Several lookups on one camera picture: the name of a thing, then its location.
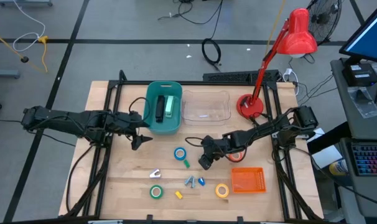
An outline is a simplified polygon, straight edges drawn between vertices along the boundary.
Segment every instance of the electric fan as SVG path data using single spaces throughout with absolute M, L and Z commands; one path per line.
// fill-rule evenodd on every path
M 342 11 L 341 0 L 312 0 L 307 6 L 310 13 L 309 32 L 314 36 L 317 45 L 330 41 Z

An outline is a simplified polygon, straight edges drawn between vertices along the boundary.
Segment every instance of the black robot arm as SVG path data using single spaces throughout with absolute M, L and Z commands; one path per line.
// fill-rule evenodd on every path
M 288 118 L 289 113 L 293 113 L 292 118 Z M 313 134 L 313 130 L 317 125 L 319 124 L 312 108 L 307 106 L 291 108 L 284 114 L 277 116 L 276 119 L 247 131 L 232 131 L 222 135 L 221 139 L 213 139 L 211 136 L 205 136 L 201 142 L 204 153 L 198 162 L 207 170 L 211 167 L 214 160 L 217 161 L 227 154 L 244 151 L 255 140 L 274 133 L 276 133 L 279 146 L 287 147 L 294 145 L 296 136 L 300 134 Z
M 111 113 L 110 111 L 98 110 L 73 113 L 35 106 L 24 110 L 21 125 L 28 131 L 49 128 L 74 134 L 95 144 L 103 143 L 105 133 L 132 136 L 133 150 L 138 149 L 141 143 L 152 139 L 137 135 L 136 128 L 147 128 L 149 125 L 135 111 Z

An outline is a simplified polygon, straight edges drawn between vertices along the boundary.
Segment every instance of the monitor screen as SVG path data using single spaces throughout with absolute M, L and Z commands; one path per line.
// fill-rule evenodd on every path
M 377 62 L 377 9 L 350 37 L 340 53 Z

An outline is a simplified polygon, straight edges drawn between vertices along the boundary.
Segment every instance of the tape roll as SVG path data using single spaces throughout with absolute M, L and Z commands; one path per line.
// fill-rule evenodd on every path
M 178 152 L 183 152 L 183 156 L 178 156 L 177 155 Z M 186 158 L 186 150 L 183 147 L 177 147 L 175 149 L 174 154 L 175 154 L 175 159 L 177 159 L 179 161 L 182 161 L 182 160 L 184 160 Z
M 155 195 L 154 191 L 155 189 L 159 189 L 159 194 Z M 164 193 L 162 187 L 160 185 L 154 185 L 150 188 L 150 196 L 154 199 L 160 199 L 162 197 L 162 194 Z
M 224 188 L 225 189 L 225 193 L 224 194 L 221 194 L 220 192 L 219 192 L 219 189 L 220 188 Z M 218 196 L 218 197 L 220 197 L 220 198 L 225 198 L 225 197 L 227 197 L 228 196 L 228 187 L 227 187 L 227 185 L 226 184 L 218 184 L 217 186 L 216 186 L 216 189 L 215 189 L 215 192 L 216 192 L 216 195 Z
M 244 153 L 243 152 L 238 152 L 238 153 L 234 153 L 234 154 L 229 154 L 228 155 L 228 158 L 231 159 L 232 161 L 240 161 L 244 156 Z

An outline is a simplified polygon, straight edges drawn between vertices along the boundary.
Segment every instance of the orange plastic basket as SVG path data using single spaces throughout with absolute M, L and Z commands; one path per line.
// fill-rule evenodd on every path
M 265 193 L 266 182 L 262 167 L 236 167 L 231 170 L 234 193 Z

